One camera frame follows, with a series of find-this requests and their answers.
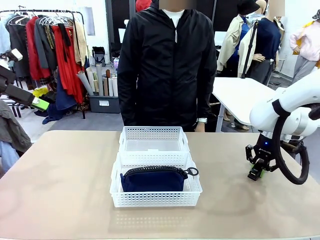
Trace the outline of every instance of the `clothing rack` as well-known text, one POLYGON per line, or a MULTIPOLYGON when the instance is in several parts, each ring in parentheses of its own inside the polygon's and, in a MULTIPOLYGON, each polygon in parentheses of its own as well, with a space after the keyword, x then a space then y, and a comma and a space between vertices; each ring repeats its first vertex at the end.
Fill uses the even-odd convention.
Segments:
POLYGON ((82 23, 85 24, 85 21, 84 21, 84 16, 81 12, 79 11, 69 11, 69 10, 50 10, 50 9, 15 9, 15 10, 1 10, 0 11, 0 14, 1 13, 8 13, 8 12, 38 12, 38 13, 71 13, 72 14, 72 19, 75 20, 75 17, 74 17, 74 14, 80 14, 81 15, 81 18, 82 18, 82 23))
MULTIPOLYGON (((21 13, 25 13, 25 12, 37 12, 37 13, 70 13, 72 14, 72 20, 73 22, 75 22, 75 15, 74 14, 80 14, 81 15, 81 19, 82 19, 82 24, 85 25, 85 20, 84 20, 84 16, 81 12, 79 11, 69 11, 69 10, 54 10, 54 9, 12 9, 12 10, 0 10, 0 14, 1 13, 8 13, 8 12, 21 12, 21 13)), ((75 38, 76 38, 76 43, 77 43, 77 48, 78 51, 80 52, 80 48, 79 48, 79 40, 78 40, 78 32, 77 32, 77 28, 76 25, 74 25, 74 30, 75 30, 75 38)), ((82 111, 82 117, 83 119, 86 119, 86 114, 85 111, 82 111)))

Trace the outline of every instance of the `wristwatch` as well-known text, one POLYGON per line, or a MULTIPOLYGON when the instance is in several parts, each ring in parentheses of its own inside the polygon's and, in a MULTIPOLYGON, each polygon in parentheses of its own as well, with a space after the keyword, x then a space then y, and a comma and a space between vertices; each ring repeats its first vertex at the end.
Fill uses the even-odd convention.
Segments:
POLYGON ((208 119, 206 117, 201 117, 201 118, 197 118, 196 122, 206 124, 208 122, 208 119))

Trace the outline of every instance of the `white wall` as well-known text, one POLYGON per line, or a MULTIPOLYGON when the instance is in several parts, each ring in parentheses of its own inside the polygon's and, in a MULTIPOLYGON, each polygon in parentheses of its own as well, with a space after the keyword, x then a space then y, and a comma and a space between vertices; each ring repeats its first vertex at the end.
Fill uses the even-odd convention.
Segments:
POLYGON ((79 11, 81 7, 91 7, 93 12, 95 36, 86 36, 87 44, 91 47, 104 47, 106 56, 109 56, 108 28, 105 0, 1 0, 0 10, 19 9, 18 6, 27 9, 49 9, 79 11))
POLYGON ((289 77, 294 76, 297 56, 292 55, 290 48, 290 35, 302 28, 305 24, 313 21, 312 17, 320 9, 320 0, 286 0, 285 17, 282 23, 285 28, 285 37, 280 52, 280 59, 286 59, 283 64, 281 73, 289 77))

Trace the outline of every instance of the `zipper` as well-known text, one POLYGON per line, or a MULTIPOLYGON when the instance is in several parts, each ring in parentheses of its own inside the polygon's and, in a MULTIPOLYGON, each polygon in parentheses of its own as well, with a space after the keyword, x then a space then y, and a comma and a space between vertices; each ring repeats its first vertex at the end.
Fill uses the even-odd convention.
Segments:
POLYGON ((140 173, 154 173, 154 172, 175 172, 183 176, 184 179, 188 178, 188 174, 185 173, 181 168, 175 166, 143 166, 130 169, 124 174, 124 177, 128 177, 132 174, 140 173))
POLYGON ((125 178, 133 174, 155 172, 174 172, 180 174, 184 179, 187 179, 188 175, 196 176, 199 174, 199 171, 194 167, 189 167, 187 170, 183 170, 182 168, 177 168, 175 166, 143 166, 128 170, 123 177, 125 178))

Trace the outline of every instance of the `beige tabletop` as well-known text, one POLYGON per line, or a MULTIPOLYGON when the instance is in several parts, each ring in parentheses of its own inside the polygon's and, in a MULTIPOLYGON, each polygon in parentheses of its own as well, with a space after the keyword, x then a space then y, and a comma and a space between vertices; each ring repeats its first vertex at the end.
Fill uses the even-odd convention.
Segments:
MULTIPOLYGON (((0 238, 258 239, 320 235, 320 187, 279 170, 254 182, 254 133, 188 133, 203 193, 196 207, 115 208, 109 193, 119 132, 50 131, 0 180, 0 238)), ((287 165, 300 166, 290 157, 287 165)))

